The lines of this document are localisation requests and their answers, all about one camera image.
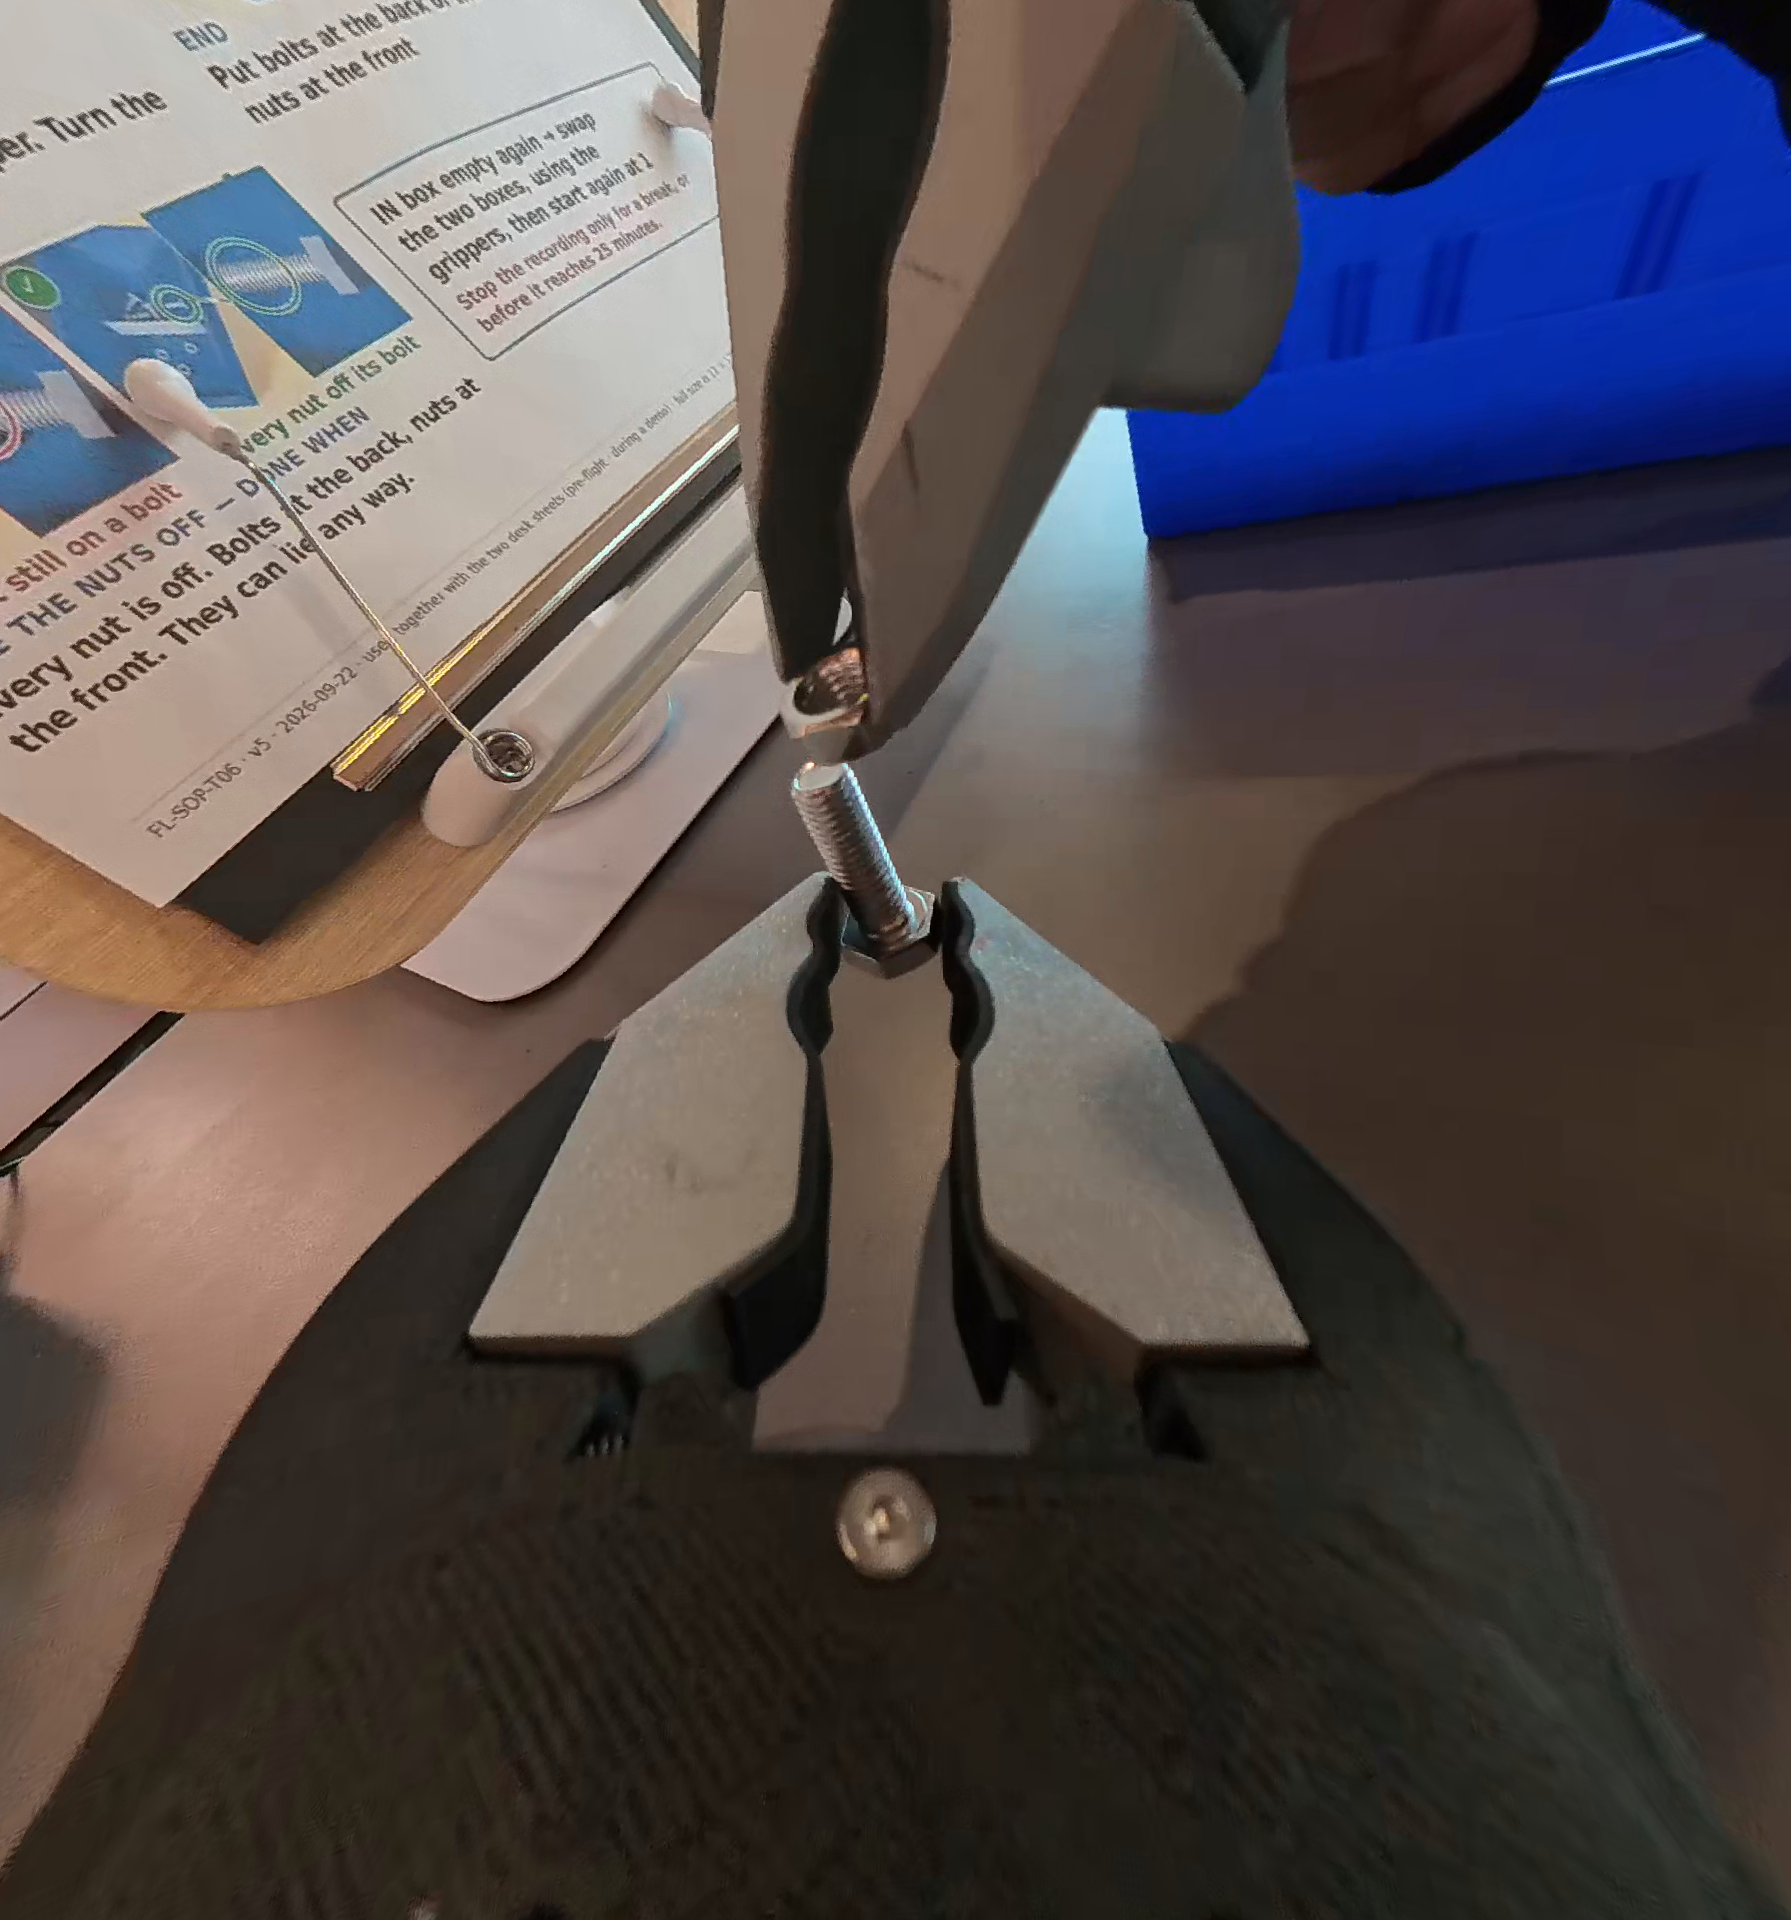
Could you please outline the black backing sheet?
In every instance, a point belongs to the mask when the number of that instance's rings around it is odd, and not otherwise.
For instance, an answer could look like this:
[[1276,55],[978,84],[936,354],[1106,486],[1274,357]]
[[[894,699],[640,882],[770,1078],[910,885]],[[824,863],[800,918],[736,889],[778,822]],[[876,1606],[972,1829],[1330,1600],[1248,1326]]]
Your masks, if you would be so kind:
[[[732,426],[706,453],[684,462],[682,478],[658,497],[626,534],[585,569],[557,562],[545,608],[525,622],[507,651],[477,649],[485,672],[453,702],[477,725],[491,725],[499,705],[543,667],[577,627],[614,594],[664,562],[672,547],[730,489],[740,473]],[[393,826],[415,819],[433,777],[451,749],[443,727],[409,745],[381,781],[351,788],[325,773],[309,781],[247,842],[189,886],[181,907],[203,915],[237,938],[271,940],[309,900],[351,872]]]

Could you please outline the person's right forearm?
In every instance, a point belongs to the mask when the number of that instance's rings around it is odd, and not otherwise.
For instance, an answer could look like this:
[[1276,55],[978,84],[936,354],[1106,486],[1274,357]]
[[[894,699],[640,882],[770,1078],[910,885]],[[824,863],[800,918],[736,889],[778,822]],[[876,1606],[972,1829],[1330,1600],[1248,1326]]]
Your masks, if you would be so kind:
[[1608,3],[1404,4],[1386,55],[1382,141],[1356,149],[1352,190],[1404,194],[1452,174],[1512,128],[1600,33]]

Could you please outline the person's right hand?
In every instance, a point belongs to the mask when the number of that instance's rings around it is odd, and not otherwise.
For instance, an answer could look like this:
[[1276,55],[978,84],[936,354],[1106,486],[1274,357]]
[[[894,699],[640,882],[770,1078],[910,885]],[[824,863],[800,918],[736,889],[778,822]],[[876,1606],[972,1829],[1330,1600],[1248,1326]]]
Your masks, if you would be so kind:
[[1290,132],[1296,174],[1350,194],[1424,152],[1464,113],[1466,4],[1294,3]]

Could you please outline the steel hex nut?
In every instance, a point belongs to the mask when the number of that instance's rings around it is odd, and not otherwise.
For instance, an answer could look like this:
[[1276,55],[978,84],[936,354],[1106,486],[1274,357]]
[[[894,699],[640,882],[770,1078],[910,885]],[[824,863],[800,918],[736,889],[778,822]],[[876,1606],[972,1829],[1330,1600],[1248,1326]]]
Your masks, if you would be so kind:
[[814,765],[856,757],[868,723],[868,675],[858,644],[848,643],[786,684],[782,727],[798,753]]

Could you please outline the blue plastic bin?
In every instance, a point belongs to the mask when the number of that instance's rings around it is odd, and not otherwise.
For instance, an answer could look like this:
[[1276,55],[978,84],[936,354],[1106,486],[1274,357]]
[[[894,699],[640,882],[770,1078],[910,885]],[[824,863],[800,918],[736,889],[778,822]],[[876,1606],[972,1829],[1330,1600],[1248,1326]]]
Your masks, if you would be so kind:
[[1791,143],[1688,4],[1610,4],[1442,179],[1298,212],[1258,387],[1128,413],[1150,541],[1791,446]]

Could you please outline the steel hex bolt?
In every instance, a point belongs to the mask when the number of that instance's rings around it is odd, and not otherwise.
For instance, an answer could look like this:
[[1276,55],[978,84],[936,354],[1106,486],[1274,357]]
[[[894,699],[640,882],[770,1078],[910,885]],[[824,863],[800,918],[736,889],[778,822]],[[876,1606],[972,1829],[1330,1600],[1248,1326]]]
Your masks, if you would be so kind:
[[844,959],[900,979],[936,953],[936,899],[902,880],[852,767],[804,765],[792,803],[842,900]]

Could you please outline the white stand ledge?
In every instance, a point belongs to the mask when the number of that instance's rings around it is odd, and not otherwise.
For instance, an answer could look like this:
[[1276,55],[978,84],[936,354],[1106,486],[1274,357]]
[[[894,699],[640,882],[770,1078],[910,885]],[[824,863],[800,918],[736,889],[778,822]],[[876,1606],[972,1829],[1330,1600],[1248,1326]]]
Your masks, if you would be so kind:
[[525,811],[547,765],[547,749],[523,728],[477,728],[429,782],[423,806],[427,831],[455,851],[489,847]]

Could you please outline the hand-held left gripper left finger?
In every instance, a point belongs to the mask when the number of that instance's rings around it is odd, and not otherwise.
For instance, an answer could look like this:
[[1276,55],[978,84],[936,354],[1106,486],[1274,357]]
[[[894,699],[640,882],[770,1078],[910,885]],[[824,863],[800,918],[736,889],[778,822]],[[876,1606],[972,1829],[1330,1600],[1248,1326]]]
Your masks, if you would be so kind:
[[760,1388],[808,1344],[840,921],[810,876],[618,1027],[477,1311],[479,1355]]

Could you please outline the white stand base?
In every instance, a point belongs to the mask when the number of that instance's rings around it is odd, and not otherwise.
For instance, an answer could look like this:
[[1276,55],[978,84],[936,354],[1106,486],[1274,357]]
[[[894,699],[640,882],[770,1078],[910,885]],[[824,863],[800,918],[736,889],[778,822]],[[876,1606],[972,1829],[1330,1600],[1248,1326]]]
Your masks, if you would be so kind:
[[479,1005],[573,973],[776,727],[776,709],[748,565],[668,684],[403,973]]

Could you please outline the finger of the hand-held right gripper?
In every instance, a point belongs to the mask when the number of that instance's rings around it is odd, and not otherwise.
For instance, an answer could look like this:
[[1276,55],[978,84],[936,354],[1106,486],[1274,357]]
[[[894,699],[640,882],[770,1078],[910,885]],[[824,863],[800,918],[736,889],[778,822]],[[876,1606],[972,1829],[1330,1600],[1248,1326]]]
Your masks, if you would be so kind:
[[900,6],[700,4],[742,473],[778,677],[836,646],[900,222]]
[[974,639],[1238,144],[1196,4],[950,4],[844,493],[860,741],[908,728]]

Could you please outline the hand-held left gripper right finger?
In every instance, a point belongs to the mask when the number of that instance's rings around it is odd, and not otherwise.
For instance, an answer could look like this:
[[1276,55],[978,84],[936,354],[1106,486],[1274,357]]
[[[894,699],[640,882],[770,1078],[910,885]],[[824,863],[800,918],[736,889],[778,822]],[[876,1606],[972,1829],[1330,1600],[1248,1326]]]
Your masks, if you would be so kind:
[[956,1333],[982,1403],[1312,1342],[1170,1042],[970,879],[940,899]]

